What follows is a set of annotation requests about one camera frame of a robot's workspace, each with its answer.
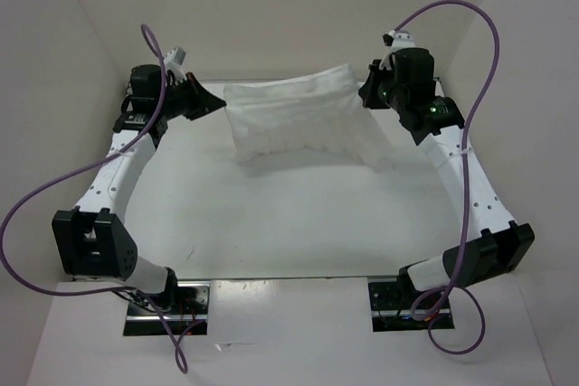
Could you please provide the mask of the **white pleated skirt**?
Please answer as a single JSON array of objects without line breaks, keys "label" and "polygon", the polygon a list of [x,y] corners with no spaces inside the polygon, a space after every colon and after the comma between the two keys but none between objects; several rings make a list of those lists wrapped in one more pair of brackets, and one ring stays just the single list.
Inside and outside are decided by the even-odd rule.
[{"label": "white pleated skirt", "polygon": [[225,85],[237,160],[311,148],[373,168],[390,163],[392,144],[358,91],[348,64],[294,79]]}]

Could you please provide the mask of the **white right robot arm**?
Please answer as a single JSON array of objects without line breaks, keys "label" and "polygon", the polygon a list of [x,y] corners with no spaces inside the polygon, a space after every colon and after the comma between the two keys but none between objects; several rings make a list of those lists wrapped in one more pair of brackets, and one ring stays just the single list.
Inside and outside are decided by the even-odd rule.
[{"label": "white right robot arm", "polygon": [[535,240],[491,186],[474,153],[466,121],[453,99],[436,92],[434,58],[403,48],[375,60],[359,90],[366,108],[394,110],[402,127],[431,161],[462,221],[456,247],[399,271],[396,295],[416,307],[434,288],[469,287],[514,271]]}]

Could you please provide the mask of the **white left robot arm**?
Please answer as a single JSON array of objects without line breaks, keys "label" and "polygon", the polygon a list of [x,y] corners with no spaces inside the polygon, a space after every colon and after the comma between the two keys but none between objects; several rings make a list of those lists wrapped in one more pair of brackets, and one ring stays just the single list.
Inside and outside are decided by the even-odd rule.
[{"label": "white left robot arm", "polygon": [[181,293],[176,273],[138,254],[137,243],[125,226],[128,202],[170,120],[196,120],[225,106],[223,99],[178,66],[145,64],[131,70],[113,127],[109,161],[77,203],[52,218],[66,274],[131,287],[137,303],[149,303],[159,313],[178,307]]}]

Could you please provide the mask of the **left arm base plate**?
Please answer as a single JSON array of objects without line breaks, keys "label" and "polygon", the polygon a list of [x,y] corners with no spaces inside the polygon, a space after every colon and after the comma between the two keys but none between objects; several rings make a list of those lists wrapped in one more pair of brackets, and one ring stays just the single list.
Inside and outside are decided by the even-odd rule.
[{"label": "left arm base plate", "polygon": [[[211,282],[180,280],[176,301],[159,306],[174,335],[207,335]],[[123,335],[128,337],[166,335],[155,310],[140,296],[123,296],[128,301]]]}]

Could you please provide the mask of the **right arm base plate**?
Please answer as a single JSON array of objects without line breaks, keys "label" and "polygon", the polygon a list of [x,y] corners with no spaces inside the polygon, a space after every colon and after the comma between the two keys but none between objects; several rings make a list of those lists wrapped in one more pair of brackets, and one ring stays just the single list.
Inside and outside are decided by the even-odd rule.
[{"label": "right arm base plate", "polygon": [[[434,330],[454,329],[450,301],[446,301],[433,317],[416,321],[411,315],[411,306],[418,295],[403,296],[394,277],[369,279],[367,289],[374,333],[427,330],[433,318],[438,319],[432,327]],[[425,298],[416,308],[416,314],[423,315],[432,309],[441,294]]]}]

